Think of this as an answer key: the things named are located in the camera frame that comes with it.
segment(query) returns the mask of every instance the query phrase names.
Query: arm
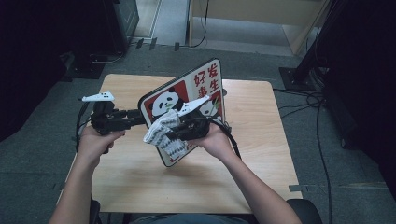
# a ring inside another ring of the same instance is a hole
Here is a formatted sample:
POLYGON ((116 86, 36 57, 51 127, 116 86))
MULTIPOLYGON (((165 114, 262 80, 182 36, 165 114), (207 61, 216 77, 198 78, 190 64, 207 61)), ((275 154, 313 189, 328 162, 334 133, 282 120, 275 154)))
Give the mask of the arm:
POLYGON ((205 138, 195 139, 190 143, 204 147, 227 167, 260 223, 301 223, 285 200, 235 155, 227 136, 218 126, 211 124, 205 138))
POLYGON ((89 223, 93 171, 103 152, 123 135, 101 136, 91 126, 84 129, 64 192, 49 223, 89 223))

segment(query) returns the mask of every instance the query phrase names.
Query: hand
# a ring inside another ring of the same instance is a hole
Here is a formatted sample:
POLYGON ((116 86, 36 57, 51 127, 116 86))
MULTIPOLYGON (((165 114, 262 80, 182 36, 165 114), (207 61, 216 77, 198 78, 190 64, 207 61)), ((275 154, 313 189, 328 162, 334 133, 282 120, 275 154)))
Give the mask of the hand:
POLYGON ((114 141, 123 135, 125 131, 102 136, 92 126, 87 126, 79 140, 77 158, 94 168, 99 164, 100 156, 106 149, 112 148, 114 141))
POLYGON ((236 156, 227 135, 218 125, 213 123, 210 124, 209 133, 206 137, 190 140, 189 144, 203 147, 210 155, 221 161, 229 156, 236 156))

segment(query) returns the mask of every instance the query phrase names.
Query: chair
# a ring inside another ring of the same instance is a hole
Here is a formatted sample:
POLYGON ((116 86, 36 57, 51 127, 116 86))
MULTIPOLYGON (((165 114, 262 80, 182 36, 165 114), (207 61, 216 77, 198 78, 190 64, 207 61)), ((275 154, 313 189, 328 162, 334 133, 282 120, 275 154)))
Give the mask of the chair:
POLYGON ((307 199, 289 199, 286 201, 303 224, 322 224, 318 209, 307 199))
POLYGON ((91 200, 90 207, 90 224, 102 224, 102 220, 99 218, 100 204, 96 200, 91 200))

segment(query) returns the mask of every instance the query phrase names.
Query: finger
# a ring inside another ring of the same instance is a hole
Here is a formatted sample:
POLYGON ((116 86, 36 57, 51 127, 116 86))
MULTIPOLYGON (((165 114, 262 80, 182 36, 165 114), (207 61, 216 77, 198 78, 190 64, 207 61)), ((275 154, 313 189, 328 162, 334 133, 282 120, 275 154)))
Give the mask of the finger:
POLYGON ((121 132, 114 132, 114 133, 109 133, 108 135, 103 136, 103 139, 107 142, 107 144, 111 144, 112 142, 116 141, 118 138, 121 136, 125 135, 125 131, 121 132))

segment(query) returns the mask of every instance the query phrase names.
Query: wooden table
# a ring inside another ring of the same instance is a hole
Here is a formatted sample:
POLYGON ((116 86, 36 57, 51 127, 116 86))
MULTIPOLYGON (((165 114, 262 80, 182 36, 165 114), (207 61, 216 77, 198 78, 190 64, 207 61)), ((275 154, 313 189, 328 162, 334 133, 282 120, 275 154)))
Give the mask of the wooden table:
MULTIPOLYGON (((141 96, 172 77, 108 75, 116 108, 135 109, 141 96)), ((288 142, 270 83, 223 80, 226 120, 233 127, 243 161, 285 200, 298 185, 288 142)), ((143 142, 145 125, 134 126, 101 158, 93 175, 92 197, 102 212, 251 213, 224 165, 196 148, 174 166, 163 165, 155 146, 143 142)))

